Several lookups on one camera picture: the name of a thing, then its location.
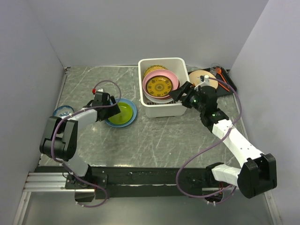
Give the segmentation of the round bamboo mat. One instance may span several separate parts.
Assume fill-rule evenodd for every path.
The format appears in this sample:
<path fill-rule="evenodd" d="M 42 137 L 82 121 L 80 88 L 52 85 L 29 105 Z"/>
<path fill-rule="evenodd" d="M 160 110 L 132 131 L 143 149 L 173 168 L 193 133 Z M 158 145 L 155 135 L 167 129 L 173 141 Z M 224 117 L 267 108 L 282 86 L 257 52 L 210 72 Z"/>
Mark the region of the round bamboo mat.
<path fill-rule="evenodd" d="M 166 67 L 162 66 L 162 65 L 152 65 L 150 67 L 148 67 L 143 75 L 143 79 L 151 72 L 153 71 L 157 71 L 157 70 L 168 70 Z"/>

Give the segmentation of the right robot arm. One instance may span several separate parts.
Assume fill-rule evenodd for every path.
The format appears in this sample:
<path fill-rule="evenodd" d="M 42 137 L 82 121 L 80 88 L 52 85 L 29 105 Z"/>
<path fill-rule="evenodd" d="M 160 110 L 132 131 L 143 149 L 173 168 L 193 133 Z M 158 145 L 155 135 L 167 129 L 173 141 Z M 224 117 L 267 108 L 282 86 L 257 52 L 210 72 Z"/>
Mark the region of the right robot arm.
<path fill-rule="evenodd" d="M 231 151 L 240 168 L 214 164 L 205 175 L 206 183 L 215 187 L 220 182 L 238 187 L 248 199 L 277 187 L 277 163 L 272 154 L 264 154 L 252 145 L 235 127 L 236 121 L 218 108 L 217 94 L 211 86 L 194 86 L 185 82 L 169 95 L 186 108 L 200 113 L 203 125 Z"/>

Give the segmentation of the blue yellow pattern plate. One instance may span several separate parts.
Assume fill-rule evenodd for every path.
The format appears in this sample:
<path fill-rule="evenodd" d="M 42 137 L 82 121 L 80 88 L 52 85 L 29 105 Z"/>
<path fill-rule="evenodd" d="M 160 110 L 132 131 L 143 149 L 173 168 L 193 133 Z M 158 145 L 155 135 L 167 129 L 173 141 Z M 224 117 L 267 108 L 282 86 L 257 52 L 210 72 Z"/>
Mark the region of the blue yellow pattern plate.
<path fill-rule="evenodd" d="M 146 92 L 154 98 L 166 98 L 172 89 L 172 81 L 165 76 L 155 76 L 145 85 Z"/>

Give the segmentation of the lime green plate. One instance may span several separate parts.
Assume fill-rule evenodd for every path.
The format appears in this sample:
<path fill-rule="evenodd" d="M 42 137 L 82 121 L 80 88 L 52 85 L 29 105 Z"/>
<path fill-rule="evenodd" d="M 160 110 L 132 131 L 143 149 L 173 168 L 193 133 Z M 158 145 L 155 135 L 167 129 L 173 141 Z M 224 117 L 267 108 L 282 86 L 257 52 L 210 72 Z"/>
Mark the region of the lime green plate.
<path fill-rule="evenodd" d="M 110 117 L 108 122 L 113 125 L 125 125 L 131 120 L 133 116 L 133 109 L 128 103 L 125 102 L 119 102 L 118 107 L 120 109 L 120 113 Z"/>

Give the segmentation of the red round plate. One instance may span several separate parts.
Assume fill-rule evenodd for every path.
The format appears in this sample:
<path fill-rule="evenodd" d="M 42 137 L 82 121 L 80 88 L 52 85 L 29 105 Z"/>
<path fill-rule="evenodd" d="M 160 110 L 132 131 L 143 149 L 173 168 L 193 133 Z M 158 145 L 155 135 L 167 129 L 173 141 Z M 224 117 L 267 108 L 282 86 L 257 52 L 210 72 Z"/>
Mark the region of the red round plate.
<path fill-rule="evenodd" d="M 170 100 L 170 101 L 173 101 L 173 99 L 168 96 L 168 97 L 164 97 L 164 98 L 156 98 L 156 97 L 153 97 L 153 99 L 157 100 L 157 101 L 167 101 L 167 100 Z"/>

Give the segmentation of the white plate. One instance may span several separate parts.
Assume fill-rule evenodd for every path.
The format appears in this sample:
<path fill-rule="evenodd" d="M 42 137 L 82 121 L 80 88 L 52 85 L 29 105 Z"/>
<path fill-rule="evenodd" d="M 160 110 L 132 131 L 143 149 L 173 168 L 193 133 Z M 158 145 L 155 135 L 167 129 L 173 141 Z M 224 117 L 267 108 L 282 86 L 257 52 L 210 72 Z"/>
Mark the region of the white plate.
<path fill-rule="evenodd" d="M 150 100 L 151 102 L 156 103 L 156 104 L 168 104 L 168 103 L 173 103 L 174 102 L 174 101 L 170 101 L 170 100 L 157 101 L 157 100 L 153 99 L 153 97 L 151 95 L 149 95 L 148 93 L 145 93 L 145 92 L 144 92 L 144 95 L 148 100 Z"/>

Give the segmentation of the pink plate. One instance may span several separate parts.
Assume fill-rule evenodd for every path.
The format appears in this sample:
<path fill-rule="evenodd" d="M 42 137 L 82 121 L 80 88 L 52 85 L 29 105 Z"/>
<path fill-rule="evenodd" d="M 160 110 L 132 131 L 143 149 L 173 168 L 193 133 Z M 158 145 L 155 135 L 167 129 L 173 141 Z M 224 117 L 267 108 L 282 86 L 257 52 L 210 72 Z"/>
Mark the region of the pink plate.
<path fill-rule="evenodd" d="M 146 93 L 146 90 L 145 90 L 146 82 L 147 82 L 149 79 L 151 79 L 151 78 L 153 78 L 153 77 L 155 77 L 155 76 L 165 76 L 165 77 L 169 78 L 169 79 L 172 81 L 172 83 L 173 83 L 173 88 L 172 88 L 172 90 L 177 89 L 177 88 L 179 87 L 179 85 L 180 85 L 180 82 L 179 82 L 177 76 L 176 76 L 173 72 L 171 72 L 171 71 L 169 71 L 169 70 L 157 70 L 157 71 L 153 71 L 153 72 L 149 73 L 149 74 L 143 79 L 143 81 L 142 81 L 142 88 L 143 88 L 143 91 L 144 91 L 145 93 Z"/>

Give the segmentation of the light blue plate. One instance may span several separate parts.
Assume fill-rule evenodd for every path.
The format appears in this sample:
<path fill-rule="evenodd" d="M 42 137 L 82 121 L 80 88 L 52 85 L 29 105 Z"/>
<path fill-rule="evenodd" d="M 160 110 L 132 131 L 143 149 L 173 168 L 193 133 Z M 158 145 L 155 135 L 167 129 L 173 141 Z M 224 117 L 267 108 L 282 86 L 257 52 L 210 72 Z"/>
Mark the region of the light blue plate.
<path fill-rule="evenodd" d="M 129 126 L 136 119 L 137 108 L 136 108 L 135 104 L 132 101 L 128 100 L 128 99 L 121 98 L 121 99 L 116 99 L 116 100 L 118 100 L 119 102 L 128 103 L 132 107 L 132 109 L 133 109 L 133 116 L 132 116 L 131 120 L 129 122 L 127 122 L 125 125 L 113 125 L 110 122 L 108 122 L 108 119 L 106 119 L 105 122 L 106 122 L 107 125 L 109 125 L 111 127 L 114 127 L 114 128 L 124 128 L 126 126 Z"/>

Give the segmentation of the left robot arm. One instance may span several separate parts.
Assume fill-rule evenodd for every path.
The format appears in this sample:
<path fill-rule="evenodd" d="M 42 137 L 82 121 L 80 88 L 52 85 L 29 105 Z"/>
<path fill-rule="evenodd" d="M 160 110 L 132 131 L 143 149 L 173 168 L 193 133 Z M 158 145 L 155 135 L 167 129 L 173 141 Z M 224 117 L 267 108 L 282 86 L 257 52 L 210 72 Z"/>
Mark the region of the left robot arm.
<path fill-rule="evenodd" d="M 89 124 L 119 114 L 118 101 L 109 93 L 98 90 L 80 111 L 65 117 L 51 116 L 47 120 L 39 146 L 40 152 L 62 164 L 82 188 L 90 187 L 95 179 L 91 166 L 76 151 L 78 131 Z"/>

